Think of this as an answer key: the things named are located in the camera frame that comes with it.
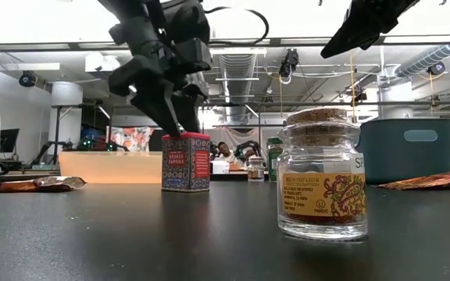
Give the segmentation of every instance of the black table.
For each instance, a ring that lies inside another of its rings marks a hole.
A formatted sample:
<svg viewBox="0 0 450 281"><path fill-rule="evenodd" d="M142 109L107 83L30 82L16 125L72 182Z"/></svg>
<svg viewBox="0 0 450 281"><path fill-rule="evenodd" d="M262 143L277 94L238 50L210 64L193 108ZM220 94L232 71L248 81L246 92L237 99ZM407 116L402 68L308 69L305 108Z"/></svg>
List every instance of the black table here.
<svg viewBox="0 0 450 281"><path fill-rule="evenodd" d="M285 236L268 183L0 194L0 280L450 280L450 190L367 193L346 244Z"/></svg>

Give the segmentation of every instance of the small jar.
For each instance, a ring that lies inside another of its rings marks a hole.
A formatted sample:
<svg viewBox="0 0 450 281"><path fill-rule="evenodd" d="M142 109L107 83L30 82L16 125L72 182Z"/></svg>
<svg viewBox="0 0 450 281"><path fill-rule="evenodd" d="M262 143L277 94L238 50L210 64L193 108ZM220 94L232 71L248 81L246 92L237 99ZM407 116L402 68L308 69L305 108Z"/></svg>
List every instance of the small jar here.
<svg viewBox="0 0 450 281"><path fill-rule="evenodd" d="M282 154L282 140L278 137L269 137L266 140L268 145L268 155L269 155L269 181L271 183L277 182L277 157Z"/></svg>
<svg viewBox="0 0 450 281"><path fill-rule="evenodd" d="M354 149L359 133L341 108L287 118L277 161L277 214L284 232L319 240L367 234L364 161Z"/></svg>
<svg viewBox="0 0 450 281"><path fill-rule="evenodd" d="M263 165L263 158L259 156L252 156L249 158L248 181L265 181L265 166Z"/></svg>

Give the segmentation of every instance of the jar label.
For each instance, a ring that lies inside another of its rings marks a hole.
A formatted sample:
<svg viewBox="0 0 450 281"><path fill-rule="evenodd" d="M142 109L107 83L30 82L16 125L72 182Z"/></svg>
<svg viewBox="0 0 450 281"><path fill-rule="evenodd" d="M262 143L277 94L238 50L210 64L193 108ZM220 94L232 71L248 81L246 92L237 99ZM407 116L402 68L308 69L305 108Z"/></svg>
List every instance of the jar label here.
<svg viewBox="0 0 450 281"><path fill-rule="evenodd" d="M285 173L284 211L324 217L365 214L365 178L363 173Z"/></svg>

